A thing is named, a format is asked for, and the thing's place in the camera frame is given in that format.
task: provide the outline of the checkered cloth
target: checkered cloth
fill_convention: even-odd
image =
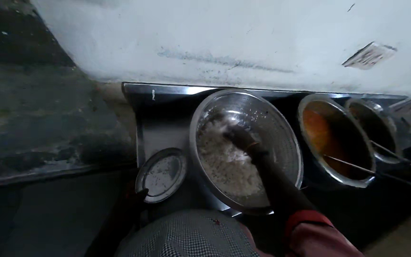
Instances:
[[[147,225],[120,243],[117,257],[253,256],[241,225],[217,211],[188,210]]]

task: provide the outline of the bowl rim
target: bowl rim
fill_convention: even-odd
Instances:
[[[273,108],[276,112],[276,114],[283,120],[283,122],[286,123],[286,125],[289,128],[289,133],[292,135],[293,140],[295,142],[296,145],[296,151],[297,151],[297,155],[299,156],[299,171],[297,174],[297,178],[296,178],[296,183],[295,186],[299,189],[301,184],[302,184],[302,179],[303,179],[303,174],[304,174],[304,170],[303,170],[303,160],[302,160],[302,154],[301,154],[301,150],[300,150],[300,145],[299,142],[294,134],[293,128],[291,127],[291,125],[288,123],[287,119],[282,115],[282,113],[274,106],[272,105],[269,101],[255,96],[254,94],[251,94],[248,90],[244,90],[244,89],[223,89],[220,91],[217,91],[215,93],[210,94],[206,99],[204,99],[199,106],[196,108],[195,113],[193,114],[193,117],[191,119],[191,123],[190,123],[190,153],[192,155],[192,159],[193,159],[193,164],[195,167],[199,167],[199,169],[201,170],[201,176],[205,179],[207,187],[212,191],[212,193],[223,203],[225,203],[227,206],[229,206],[230,208],[240,211],[242,213],[247,213],[247,214],[253,214],[253,215],[264,215],[264,214],[271,214],[273,213],[273,211],[271,210],[270,206],[268,207],[245,207],[239,203],[237,203],[236,201],[232,200],[231,198],[229,198],[228,196],[225,195],[225,193],[223,193],[217,186],[215,186],[215,184],[212,182],[212,180],[209,178],[209,176],[206,174],[204,167],[202,166],[201,160],[199,158],[199,153],[198,153],[198,149],[197,149],[197,144],[196,144],[196,136],[197,136],[197,126],[199,123],[199,119],[201,118],[201,114],[203,113],[203,111],[205,110],[205,108],[209,105],[209,103],[211,103],[214,99],[221,97],[221,96],[225,96],[228,94],[245,94],[251,97],[254,97],[258,100],[260,100],[261,102],[267,104],[270,108]]]

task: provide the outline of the metal container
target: metal container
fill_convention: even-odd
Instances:
[[[379,104],[351,98],[345,103],[345,108],[357,119],[370,140],[402,156],[402,150],[396,140],[394,121]],[[378,160],[389,164],[400,162],[385,150],[372,146]]]
[[[331,98],[312,94],[300,101],[297,110],[297,122],[303,137],[303,146],[308,148],[303,147],[302,150],[304,153],[307,151],[311,153],[307,157],[304,156],[304,159],[313,160],[315,166],[320,168],[319,171],[311,169],[307,173],[307,167],[305,167],[309,180],[325,189],[337,189],[343,186],[367,187],[374,177],[354,169],[351,169],[349,176],[346,177],[331,167],[331,160],[326,160],[326,157],[318,152],[305,129],[303,115],[306,110],[313,111],[327,120],[334,137],[343,146],[347,156],[352,158],[351,163],[375,171],[375,159],[366,133],[353,116]]]
[[[274,162],[283,166],[284,174],[300,188],[302,183],[302,157],[297,139],[283,115],[266,100],[247,90],[221,90],[208,96],[196,109],[190,124],[190,150],[194,164],[213,194],[226,205],[248,214],[271,213],[264,193],[235,198],[225,195],[208,177],[198,153],[199,130],[216,117],[229,117],[250,129],[271,152]]]

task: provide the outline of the person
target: person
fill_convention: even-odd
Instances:
[[[264,146],[242,127],[231,126],[225,136],[252,158],[278,219],[286,221],[287,256],[362,257],[306,196],[280,172]],[[85,256],[272,256],[256,248],[247,227],[218,211],[187,210],[158,219],[132,236],[148,190],[118,198],[111,214]]]

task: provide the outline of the white wall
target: white wall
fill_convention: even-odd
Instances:
[[[100,81],[411,96],[411,1],[32,2],[77,66]],[[370,70],[341,66],[372,41],[398,52]]]

